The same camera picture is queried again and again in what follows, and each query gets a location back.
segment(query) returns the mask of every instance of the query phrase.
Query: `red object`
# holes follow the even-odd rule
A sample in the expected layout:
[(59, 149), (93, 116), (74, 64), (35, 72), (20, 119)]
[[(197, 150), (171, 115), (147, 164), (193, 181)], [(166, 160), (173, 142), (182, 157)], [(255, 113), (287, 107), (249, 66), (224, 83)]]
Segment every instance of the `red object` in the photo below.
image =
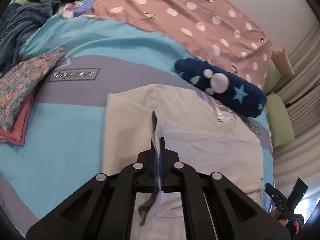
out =
[(299, 231), (300, 231), (299, 222), (298, 222), (297, 220), (294, 221), (294, 222), (293, 222), (293, 226), (296, 228), (296, 233), (295, 233), (295, 235), (296, 235), (296, 234), (299, 233)]
[(33, 105), (34, 97), (35, 92), (34, 90), (32, 90), (21, 105), (20, 111), (17, 117), (14, 119), (11, 132), (5, 132), (2, 128), (0, 128), (0, 142), (9, 142), (20, 146), (24, 145), (28, 119)]

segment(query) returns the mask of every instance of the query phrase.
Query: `floral fabric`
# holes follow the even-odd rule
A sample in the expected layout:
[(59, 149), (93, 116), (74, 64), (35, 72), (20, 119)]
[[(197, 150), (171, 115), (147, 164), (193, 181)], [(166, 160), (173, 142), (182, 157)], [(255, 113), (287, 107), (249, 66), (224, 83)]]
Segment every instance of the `floral fabric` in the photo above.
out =
[(0, 79), (0, 127), (11, 132), (21, 104), (40, 80), (66, 55), (63, 48), (22, 61)]

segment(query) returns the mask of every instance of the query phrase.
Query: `pillow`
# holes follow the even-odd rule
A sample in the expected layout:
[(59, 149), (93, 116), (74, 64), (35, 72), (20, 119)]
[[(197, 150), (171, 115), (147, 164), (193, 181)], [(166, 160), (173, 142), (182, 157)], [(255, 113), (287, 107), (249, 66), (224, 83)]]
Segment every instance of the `pillow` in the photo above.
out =
[(212, 95), (237, 114), (257, 117), (267, 101), (265, 93), (254, 84), (207, 61), (179, 59), (174, 69), (183, 79)]
[(275, 63), (272, 61), (272, 59), (269, 59), (268, 74), (264, 82), (263, 92), (268, 94), (271, 91), (271, 89), (273, 89), (273, 87), (280, 81), (280, 79), (281, 79), (280, 71), (278, 70)]
[(284, 103), (277, 94), (269, 95), (267, 98), (266, 110), (273, 147), (293, 142), (294, 133)]
[(63, 48), (22, 61), (0, 79), (0, 127), (11, 132), (20, 107), (38, 82), (66, 53)]
[(285, 49), (273, 50), (271, 59), (276, 64), (281, 74), (295, 75)]

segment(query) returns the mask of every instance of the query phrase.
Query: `bedsheet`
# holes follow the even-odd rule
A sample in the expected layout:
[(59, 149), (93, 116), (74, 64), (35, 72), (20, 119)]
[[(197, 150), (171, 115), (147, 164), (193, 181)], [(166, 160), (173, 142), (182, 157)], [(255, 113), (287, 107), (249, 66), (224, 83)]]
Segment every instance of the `bedsheet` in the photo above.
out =
[[(0, 144), (2, 181), (14, 189), (4, 195), (1, 191), (5, 188), (0, 185), (0, 195), (5, 196), (1, 205), (10, 216), (14, 216), (17, 206), (12, 202), (26, 206), (25, 217), (14, 220), (23, 233), (34, 223), (34, 216), (45, 216), (101, 171), (108, 93), (157, 83), (195, 89), (172, 72), (177, 59), (192, 55), (158, 33), (113, 20), (62, 20), (55, 15), (25, 43), (21, 56), (32, 57), (58, 45), (68, 56), (38, 91), (25, 146)], [(204, 93), (202, 98), (222, 112), (229, 111)], [(272, 147), (266, 116), (263, 113), (244, 122), (261, 141), (263, 182), (272, 183)], [(263, 199), (266, 208), (268, 201)]]

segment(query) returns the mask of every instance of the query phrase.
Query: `beige pillow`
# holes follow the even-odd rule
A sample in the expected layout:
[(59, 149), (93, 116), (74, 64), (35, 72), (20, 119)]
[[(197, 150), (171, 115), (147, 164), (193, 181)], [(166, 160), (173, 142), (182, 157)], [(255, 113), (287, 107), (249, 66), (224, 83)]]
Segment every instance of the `beige pillow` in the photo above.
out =
[(276, 64), (282, 75), (295, 75), (285, 49), (273, 50), (271, 59)]

